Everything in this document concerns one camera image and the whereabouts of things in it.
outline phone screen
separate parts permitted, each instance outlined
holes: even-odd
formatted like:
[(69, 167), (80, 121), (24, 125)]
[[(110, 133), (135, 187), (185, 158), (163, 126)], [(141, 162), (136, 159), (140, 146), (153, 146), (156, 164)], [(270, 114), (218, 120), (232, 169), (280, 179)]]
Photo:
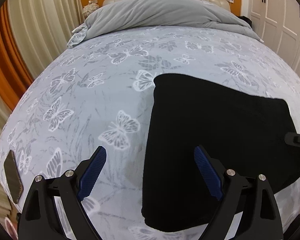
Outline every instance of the phone screen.
[(4, 172), (8, 183), (8, 188), (12, 197), (12, 201), (18, 204), (19, 198), (23, 192), (23, 185), (19, 176), (16, 160), (12, 150), (9, 151), (7, 158), (3, 164)]

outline blue textured pad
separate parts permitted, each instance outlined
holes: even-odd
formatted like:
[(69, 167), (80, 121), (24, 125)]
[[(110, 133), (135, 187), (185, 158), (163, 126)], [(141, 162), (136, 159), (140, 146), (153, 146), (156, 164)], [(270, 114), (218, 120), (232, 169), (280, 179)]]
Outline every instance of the blue textured pad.
[(90, 195), (97, 178), (99, 177), (101, 170), (106, 163), (106, 159), (106, 149), (101, 147), (98, 154), (91, 161), (90, 165), (80, 179), (79, 192), (77, 195), (79, 201), (82, 201), (85, 197)]
[(223, 197), (221, 179), (199, 146), (194, 149), (194, 161), (199, 168), (210, 194), (220, 201)]

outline bedspread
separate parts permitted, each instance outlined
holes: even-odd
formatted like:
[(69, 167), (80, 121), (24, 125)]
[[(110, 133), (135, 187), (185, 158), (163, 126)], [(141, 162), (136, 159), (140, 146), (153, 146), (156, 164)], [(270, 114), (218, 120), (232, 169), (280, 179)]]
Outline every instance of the bedspread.
[[(36, 175), (60, 176), (102, 145), (106, 164), (82, 204), (103, 239), (198, 239), (205, 225), (163, 233), (147, 227), (141, 215), (153, 79), (161, 73), (187, 74), (251, 95), (283, 98), (300, 133), (300, 78), (259, 41), (180, 26), (104, 34), (67, 49), (52, 62), (3, 128), (0, 182), (10, 195), (3, 162), (12, 149), (24, 186), (18, 209)], [(300, 178), (275, 197), (286, 229), (300, 211)], [(65, 232), (74, 238), (59, 198), (56, 203)], [(239, 220), (240, 214), (229, 236)]]

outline metal pin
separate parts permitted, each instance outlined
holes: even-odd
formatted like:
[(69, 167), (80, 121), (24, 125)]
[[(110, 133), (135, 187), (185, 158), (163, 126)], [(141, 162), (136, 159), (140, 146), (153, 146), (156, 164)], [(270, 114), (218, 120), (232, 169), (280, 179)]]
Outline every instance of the metal pin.
[(34, 178), (35, 182), (39, 182), (40, 180), (42, 180), (42, 176), (38, 175)]
[(73, 170), (68, 170), (68, 171), (66, 171), (66, 176), (67, 177), (71, 177), (72, 175), (73, 175)]
[(234, 176), (235, 175), (235, 171), (234, 170), (227, 170), (227, 174), (229, 176)]
[(263, 174), (260, 174), (260, 175), (259, 175), (259, 179), (261, 179), (261, 180), (263, 180), (263, 181), (264, 181), (264, 180), (266, 180), (266, 176), (265, 176), (265, 175), (263, 175)]

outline gray blanket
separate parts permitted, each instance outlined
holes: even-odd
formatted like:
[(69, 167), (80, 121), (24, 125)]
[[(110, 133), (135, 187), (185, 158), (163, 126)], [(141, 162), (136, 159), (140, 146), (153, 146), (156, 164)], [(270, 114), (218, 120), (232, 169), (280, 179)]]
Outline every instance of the gray blanket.
[(249, 24), (231, 12), (200, 0), (123, 0), (103, 6), (73, 30), (68, 47), (112, 31), (175, 25), (219, 29), (260, 41)]

